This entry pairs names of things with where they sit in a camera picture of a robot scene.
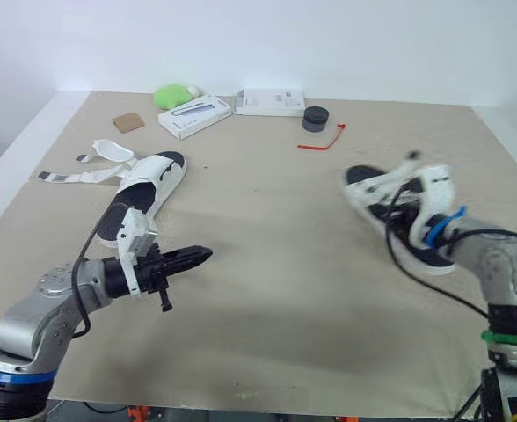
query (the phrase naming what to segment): black cylinder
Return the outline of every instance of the black cylinder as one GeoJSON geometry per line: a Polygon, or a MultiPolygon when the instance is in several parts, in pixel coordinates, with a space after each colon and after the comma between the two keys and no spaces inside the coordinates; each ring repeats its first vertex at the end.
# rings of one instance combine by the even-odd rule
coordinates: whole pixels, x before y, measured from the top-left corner
{"type": "Polygon", "coordinates": [[[302,127],[310,132],[321,132],[329,119],[329,112],[323,107],[308,107],[303,113],[302,127]]]}
{"type": "Polygon", "coordinates": [[[114,299],[129,295],[129,287],[121,262],[116,258],[105,258],[102,262],[104,263],[106,293],[114,299]]]}
{"type": "Polygon", "coordinates": [[[0,419],[30,418],[41,413],[47,404],[47,396],[53,381],[36,384],[5,384],[0,382],[0,419]]]}
{"type": "Polygon", "coordinates": [[[489,305],[489,328],[498,334],[517,336],[517,306],[489,305]]]}

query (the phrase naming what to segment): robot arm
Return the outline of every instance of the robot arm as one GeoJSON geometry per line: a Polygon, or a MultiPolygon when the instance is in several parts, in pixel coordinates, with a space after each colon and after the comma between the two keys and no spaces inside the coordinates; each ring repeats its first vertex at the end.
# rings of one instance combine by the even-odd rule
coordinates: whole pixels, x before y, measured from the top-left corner
{"type": "MultiPolygon", "coordinates": [[[[212,255],[202,246],[161,254],[145,215],[130,209],[119,233],[120,260],[85,260],[77,285],[87,313],[124,295],[159,292],[163,312],[172,309],[167,277],[212,255]]],[[[82,317],[71,286],[73,264],[44,274],[32,293],[0,321],[0,419],[41,417],[57,370],[82,317]]]]}
{"type": "Polygon", "coordinates": [[[473,272],[488,304],[489,330],[482,334],[495,367],[482,372],[481,402],[485,422],[512,420],[517,414],[517,238],[470,234],[498,230],[479,220],[463,217],[448,224],[438,244],[446,259],[473,272]]]}

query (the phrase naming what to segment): blue ring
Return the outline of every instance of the blue ring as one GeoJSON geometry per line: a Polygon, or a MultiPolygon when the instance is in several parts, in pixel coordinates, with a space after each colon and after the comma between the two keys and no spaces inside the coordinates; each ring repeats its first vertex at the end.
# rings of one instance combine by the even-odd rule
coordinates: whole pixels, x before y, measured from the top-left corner
{"type": "Polygon", "coordinates": [[[436,224],[434,227],[430,229],[428,232],[428,235],[426,235],[426,244],[431,249],[436,249],[434,246],[434,241],[436,240],[436,237],[440,234],[442,229],[444,229],[452,220],[457,220],[458,218],[462,218],[466,215],[466,211],[468,208],[465,205],[462,205],[457,213],[452,214],[449,217],[446,217],[444,220],[436,224]]]}
{"type": "Polygon", "coordinates": [[[37,384],[40,382],[53,381],[57,375],[57,370],[52,372],[46,372],[44,374],[7,374],[6,372],[0,372],[0,382],[5,384],[37,384]]]}

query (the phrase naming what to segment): white bracket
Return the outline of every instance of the white bracket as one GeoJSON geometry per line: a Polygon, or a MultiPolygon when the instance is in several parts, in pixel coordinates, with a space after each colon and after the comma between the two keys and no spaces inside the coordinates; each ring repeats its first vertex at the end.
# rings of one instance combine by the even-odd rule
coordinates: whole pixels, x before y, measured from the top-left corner
{"type": "Polygon", "coordinates": [[[454,204],[455,190],[449,170],[450,166],[444,164],[419,169],[413,174],[413,178],[419,178],[423,188],[423,192],[417,194],[420,199],[419,213],[409,231],[409,243],[416,248],[428,249],[423,241],[429,230],[426,223],[434,215],[449,215],[454,204]]]}
{"type": "Polygon", "coordinates": [[[137,265],[137,257],[147,255],[156,236],[157,228],[153,219],[135,208],[130,208],[126,212],[116,240],[118,242],[118,256],[126,276],[127,287],[129,293],[134,297],[141,297],[142,295],[134,270],[137,265]]]}

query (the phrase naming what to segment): black cable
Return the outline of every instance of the black cable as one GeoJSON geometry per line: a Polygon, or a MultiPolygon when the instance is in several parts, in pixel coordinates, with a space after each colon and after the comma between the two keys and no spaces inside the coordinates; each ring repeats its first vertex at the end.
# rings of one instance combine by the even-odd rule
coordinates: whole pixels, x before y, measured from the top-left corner
{"type": "Polygon", "coordinates": [[[478,404],[473,412],[473,422],[478,422],[481,416],[481,404],[478,404]]]}
{"type": "Polygon", "coordinates": [[[396,253],[393,251],[393,247],[391,246],[391,213],[393,212],[393,208],[397,204],[397,200],[399,199],[399,196],[401,196],[401,193],[403,193],[406,190],[404,186],[400,187],[393,199],[391,200],[390,206],[388,207],[388,210],[385,214],[384,221],[385,221],[385,243],[388,246],[388,251],[390,253],[391,259],[393,259],[394,264],[401,270],[401,272],[405,275],[407,275],[412,280],[418,282],[418,284],[425,286],[427,288],[430,288],[431,290],[440,293],[441,295],[445,295],[449,297],[450,299],[457,301],[461,303],[464,306],[467,306],[471,310],[477,312],[479,315],[481,315],[483,318],[487,319],[487,313],[480,309],[478,306],[474,305],[471,302],[466,301],[462,297],[458,295],[454,295],[453,293],[447,292],[446,290],[442,290],[441,288],[435,287],[432,284],[427,283],[426,281],[420,279],[416,275],[410,273],[407,271],[399,262],[397,259],[396,253]]]}
{"type": "Polygon", "coordinates": [[[92,407],[90,404],[88,404],[86,402],[83,402],[83,404],[86,407],[88,407],[89,409],[91,409],[92,411],[94,411],[95,413],[100,413],[102,415],[112,415],[113,413],[120,413],[121,411],[124,411],[127,409],[127,406],[123,406],[123,407],[120,407],[119,409],[116,409],[115,411],[101,411],[99,409],[92,407]]]}
{"type": "Polygon", "coordinates": [[[454,415],[452,418],[452,422],[459,422],[462,420],[463,415],[468,411],[468,409],[471,407],[473,402],[476,401],[476,399],[479,397],[479,392],[481,391],[481,385],[476,388],[476,390],[471,393],[471,396],[468,397],[468,400],[466,400],[466,403],[462,405],[460,410],[454,415]]]}
{"type": "Polygon", "coordinates": [[[454,244],[460,242],[462,239],[465,239],[469,236],[474,235],[502,235],[502,236],[509,236],[509,237],[516,237],[517,233],[510,230],[504,230],[504,229],[476,229],[476,230],[468,230],[464,231],[463,233],[459,233],[457,235],[454,235],[450,237],[446,241],[437,242],[436,248],[440,248],[442,246],[446,246],[447,244],[450,246],[453,246],[454,244]]]}
{"type": "Polygon", "coordinates": [[[122,202],[116,202],[116,203],[110,204],[110,207],[108,207],[106,209],[106,211],[102,214],[102,216],[97,221],[94,228],[92,229],[90,235],[87,237],[86,242],[83,245],[83,249],[81,249],[81,251],[79,252],[79,256],[76,259],[75,264],[73,265],[73,269],[71,270],[71,290],[73,291],[73,297],[75,297],[76,307],[78,308],[79,314],[81,315],[81,318],[83,319],[83,324],[84,324],[84,328],[80,332],[76,332],[75,334],[73,334],[73,338],[82,337],[91,330],[91,320],[89,318],[88,312],[86,311],[86,308],[84,307],[83,298],[81,297],[81,294],[79,293],[79,286],[78,286],[78,280],[77,280],[79,268],[80,268],[81,264],[87,260],[84,257],[84,255],[88,251],[89,246],[91,246],[92,238],[94,238],[94,235],[97,233],[98,228],[100,227],[100,224],[108,216],[110,211],[116,207],[124,208],[126,210],[126,212],[129,210],[129,207],[122,202]]]}

